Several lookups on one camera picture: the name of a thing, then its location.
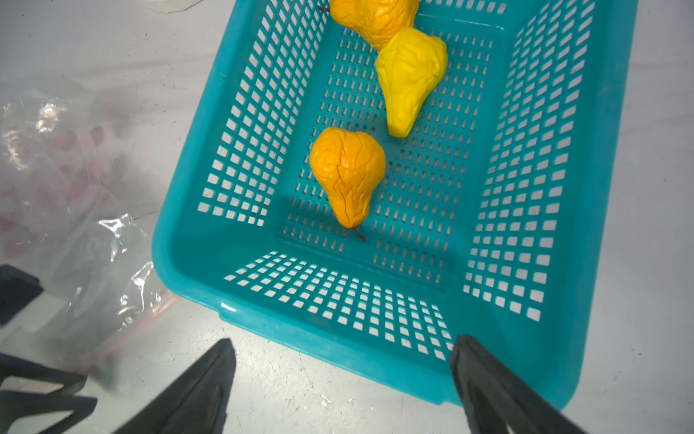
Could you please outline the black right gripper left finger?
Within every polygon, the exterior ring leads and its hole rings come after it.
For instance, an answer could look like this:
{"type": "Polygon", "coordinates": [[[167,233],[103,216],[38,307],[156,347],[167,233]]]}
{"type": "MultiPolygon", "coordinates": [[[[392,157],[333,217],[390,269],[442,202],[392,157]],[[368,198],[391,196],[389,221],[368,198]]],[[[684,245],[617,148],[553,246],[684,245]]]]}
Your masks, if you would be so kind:
{"type": "Polygon", "coordinates": [[[236,363],[231,340],[223,338],[117,432],[223,432],[236,363]]]}

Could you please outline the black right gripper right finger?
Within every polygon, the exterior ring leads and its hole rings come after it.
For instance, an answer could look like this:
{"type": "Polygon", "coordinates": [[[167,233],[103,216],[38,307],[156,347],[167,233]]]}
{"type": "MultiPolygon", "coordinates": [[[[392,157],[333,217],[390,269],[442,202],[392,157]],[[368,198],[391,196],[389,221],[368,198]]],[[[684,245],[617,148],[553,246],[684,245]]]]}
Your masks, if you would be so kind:
{"type": "Polygon", "coordinates": [[[581,433],[473,336],[459,336],[450,369],[473,433],[581,433]]]}

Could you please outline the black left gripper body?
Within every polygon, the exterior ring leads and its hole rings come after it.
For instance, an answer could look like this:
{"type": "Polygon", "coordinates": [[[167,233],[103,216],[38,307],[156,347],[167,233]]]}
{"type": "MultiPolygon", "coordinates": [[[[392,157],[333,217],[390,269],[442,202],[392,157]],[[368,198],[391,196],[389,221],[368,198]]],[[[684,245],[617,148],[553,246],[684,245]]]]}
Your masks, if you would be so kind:
{"type": "Polygon", "coordinates": [[[7,325],[19,312],[43,293],[35,276],[12,265],[1,266],[0,325],[7,325]]]}

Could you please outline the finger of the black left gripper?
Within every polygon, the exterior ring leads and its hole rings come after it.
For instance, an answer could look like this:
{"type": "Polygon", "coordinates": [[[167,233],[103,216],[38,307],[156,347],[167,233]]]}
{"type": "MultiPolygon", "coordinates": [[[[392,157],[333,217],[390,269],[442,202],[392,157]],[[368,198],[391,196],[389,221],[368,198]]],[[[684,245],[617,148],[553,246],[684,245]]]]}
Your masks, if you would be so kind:
{"type": "Polygon", "coordinates": [[[1,354],[1,383],[8,379],[21,379],[23,382],[50,383],[56,389],[45,394],[74,395],[85,386],[88,376],[54,369],[19,357],[1,354]]]}
{"type": "Polygon", "coordinates": [[[8,433],[19,419],[54,412],[69,415],[43,430],[43,433],[63,433],[88,418],[94,412],[97,398],[30,392],[1,392],[1,432],[8,433]]]}

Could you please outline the clear zip-top plastic bag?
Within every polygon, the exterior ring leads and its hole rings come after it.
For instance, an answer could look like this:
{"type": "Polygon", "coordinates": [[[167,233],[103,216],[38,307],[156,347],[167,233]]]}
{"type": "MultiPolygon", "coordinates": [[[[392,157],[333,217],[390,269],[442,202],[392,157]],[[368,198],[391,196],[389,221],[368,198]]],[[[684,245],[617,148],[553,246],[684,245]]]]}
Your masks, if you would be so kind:
{"type": "Polygon", "coordinates": [[[175,303],[151,239],[117,197],[125,157],[100,97],[65,78],[1,86],[1,260],[40,280],[57,310],[1,340],[84,372],[175,303]]]}

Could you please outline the orange pear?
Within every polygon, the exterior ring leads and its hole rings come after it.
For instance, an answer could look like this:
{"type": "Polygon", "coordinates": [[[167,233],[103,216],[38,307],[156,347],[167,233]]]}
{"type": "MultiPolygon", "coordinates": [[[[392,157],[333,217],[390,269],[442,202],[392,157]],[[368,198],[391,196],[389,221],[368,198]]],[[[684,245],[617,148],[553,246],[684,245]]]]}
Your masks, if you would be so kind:
{"type": "Polygon", "coordinates": [[[358,33],[374,50],[382,50],[401,30],[414,25],[419,0],[330,0],[328,12],[339,25],[358,33]]]}
{"type": "Polygon", "coordinates": [[[369,216],[370,200],[385,176],[382,146],[364,132],[330,127],[314,141],[309,166],[339,224],[365,241],[358,227],[369,216]]]}

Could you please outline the yellow pear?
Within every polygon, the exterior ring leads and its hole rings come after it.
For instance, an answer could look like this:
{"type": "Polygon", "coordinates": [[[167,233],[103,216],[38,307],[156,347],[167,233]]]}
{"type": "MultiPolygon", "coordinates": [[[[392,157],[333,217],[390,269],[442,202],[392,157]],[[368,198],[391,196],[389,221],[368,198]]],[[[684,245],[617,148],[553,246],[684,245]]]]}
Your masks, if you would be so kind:
{"type": "Polygon", "coordinates": [[[399,31],[380,51],[376,71],[392,137],[408,137],[426,98],[444,78],[447,63],[446,44],[415,28],[399,31]]]}

